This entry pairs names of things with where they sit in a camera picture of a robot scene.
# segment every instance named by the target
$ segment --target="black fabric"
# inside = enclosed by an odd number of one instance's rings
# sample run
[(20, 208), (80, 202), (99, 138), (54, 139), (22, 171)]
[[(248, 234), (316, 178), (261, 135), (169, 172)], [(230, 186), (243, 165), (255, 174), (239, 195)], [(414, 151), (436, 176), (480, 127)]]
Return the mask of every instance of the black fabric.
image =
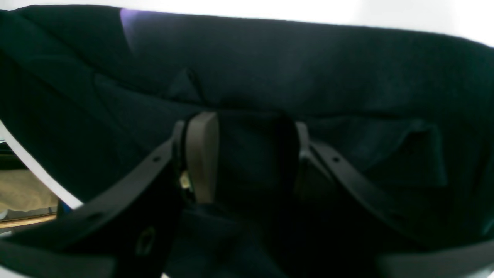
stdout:
[[(375, 253), (416, 250), (351, 199), (342, 199), (339, 215), (296, 217), (300, 210), (286, 200), (296, 151), (279, 129), (286, 117), (305, 121), (395, 198), (420, 202), (471, 242), (491, 238), (493, 70), (491, 48), (421, 32), (88, 5), (0, 12), (0, 119), (84, 202), (165, 141), (177, 120), (218, 112), (217, 207), (242, 227), (236, 241), (225, 228), (218, 242), (245, 249), (243, 227), (254, 227), (270, 254), (264, 263), (282, 271), (194, 261), (186, 254), (196, 248), (205, 258), (229, 256), (191, 243), (214, 228), (207, 214), (197, 226), (191, 213), (181, 227), (191, 232), (179, 233), (170, 260), (180, 265), (167, 267), (172, 277), (189, 264), (196, 274), (209, 269), (208, 277), (328, 268), (363, 277)], [(329, 255), (331, 248), (346, 255)], [(366, 267), (349, 267), (354, 259)]]

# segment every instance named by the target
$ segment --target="beige fabric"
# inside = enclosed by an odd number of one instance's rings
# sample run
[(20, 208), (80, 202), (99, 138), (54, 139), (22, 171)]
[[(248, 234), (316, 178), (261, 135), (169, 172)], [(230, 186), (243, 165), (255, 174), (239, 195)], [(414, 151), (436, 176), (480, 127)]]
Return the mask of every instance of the beige fabric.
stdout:
[(0, 211), (56, 206), (58, 198), (29, 170), (0, 170)]

